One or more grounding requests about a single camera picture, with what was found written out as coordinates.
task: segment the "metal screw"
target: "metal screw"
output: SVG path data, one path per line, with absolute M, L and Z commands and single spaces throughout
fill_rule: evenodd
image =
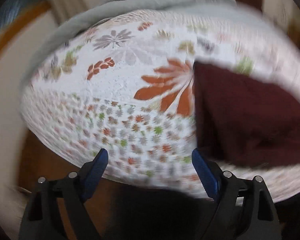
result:
M 39 179 L 38 179 L 38 182 L 39 183 L 44 183 L 46 181 L 46 178 L 45 177 L 40 177 Z
M 77 175 L 78 175 L 78 173 L 76 173 L 75 171 L 73 171 L 73 172 L 70 172 L 68 176 L 69 176 L 69 178 L 73 179 L 73 178 L 75 178 Z
M 257 182 L 262 182 L 262 181 L 263 181 L 263 178 L 260 177 L 260 176 L 256 176 L 256 181 L 257 181 Z
M 224 171 L 223 176 L 225 176 L 226 178 L 230 178 L 232 176 L 232 173 L 229 171 Z

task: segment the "dark red fabric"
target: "dark red fabric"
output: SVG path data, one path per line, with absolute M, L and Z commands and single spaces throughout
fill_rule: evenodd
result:
M 300 163 L 300 103 L 277 85 L 194 63 L 198 147 L 240 166 Z

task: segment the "gray blanket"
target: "gray blanket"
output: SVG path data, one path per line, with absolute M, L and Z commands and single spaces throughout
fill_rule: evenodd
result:
M 101 24 L 112 17 L 138 9 L 170 10 L 178 8 L 180 11 L 185 8 L 187 11 L 191 6 L 197 8 L 198 4 L 213 2 L 235 4 L 235 0 L 102 0 L 99 6 L 71 18 L 50 35 L 30 59 L 29 71 L 22 84 L 27 84 L 33 72 L 49 54 L 75 37 L 77 33 L 94 24 Z

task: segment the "white patterned fabric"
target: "white patterned fabric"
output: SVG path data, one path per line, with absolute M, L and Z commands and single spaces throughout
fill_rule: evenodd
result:
M 300 100 L 300 52 L 286 38 L 217 18 L 139 10 L 50 55 L 23 92 L 22 114 L 47 147 L 76 166 L 105 148 L 106 179 L 207 198 L 191 164 L 195 59 L 230 65 Z M 300 164 L 219 165 L 239 178 L 262 176 L 274 202 L 300 192 Z

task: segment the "wooden edge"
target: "wooden edge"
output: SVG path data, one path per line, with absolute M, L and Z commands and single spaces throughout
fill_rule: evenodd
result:
M 25 28 L 29 23 L 37 19 L 40 15 L 47 12 L 51 9 L 50 3 L 47 1 L 42 1 L 36 5 L 31 6 L 30 8 L 23 11 L 8 27 L 6 30 L 0 34 L 0 54 L 3 49 L 9 44 L 9 42 L 16 36 L 18 33 Z

